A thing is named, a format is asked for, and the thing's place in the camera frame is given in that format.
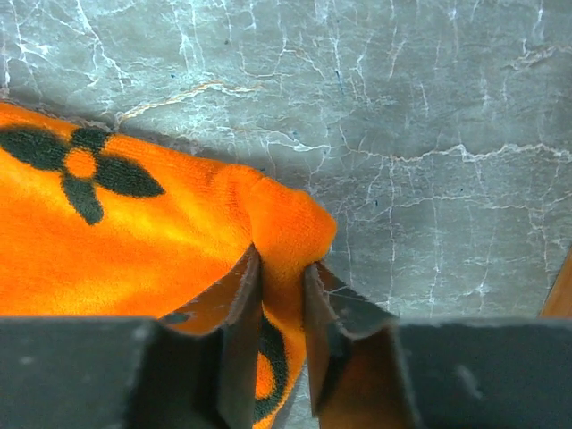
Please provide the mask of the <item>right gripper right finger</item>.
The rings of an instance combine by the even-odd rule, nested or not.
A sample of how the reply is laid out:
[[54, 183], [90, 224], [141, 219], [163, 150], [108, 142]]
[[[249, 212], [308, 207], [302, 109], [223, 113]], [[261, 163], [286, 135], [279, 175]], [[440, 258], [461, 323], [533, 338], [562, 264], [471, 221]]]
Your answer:
[[399, 318], [324, 265], [304, 274], [311, 407], [323, 428], [568, 428], [571, 323]]

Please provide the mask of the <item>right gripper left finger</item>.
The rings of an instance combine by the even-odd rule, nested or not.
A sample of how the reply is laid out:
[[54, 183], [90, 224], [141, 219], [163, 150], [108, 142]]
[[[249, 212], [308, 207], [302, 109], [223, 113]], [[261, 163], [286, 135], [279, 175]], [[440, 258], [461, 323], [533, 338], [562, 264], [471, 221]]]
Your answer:
[[162, 318], [5, 317], [4, 428], [249, 428], [262, 313], [249, 248]]

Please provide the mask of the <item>orange patterned pillowcase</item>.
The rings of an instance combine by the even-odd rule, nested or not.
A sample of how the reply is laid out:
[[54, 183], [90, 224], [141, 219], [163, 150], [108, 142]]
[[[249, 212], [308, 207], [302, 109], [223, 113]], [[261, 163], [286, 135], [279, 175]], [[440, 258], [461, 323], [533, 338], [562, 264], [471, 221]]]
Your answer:
[[162, 317], [261, 257], [256, 428], [306, 360], [303, 273], [336, 222], [258, 169], [1, 106], [3, 315]]

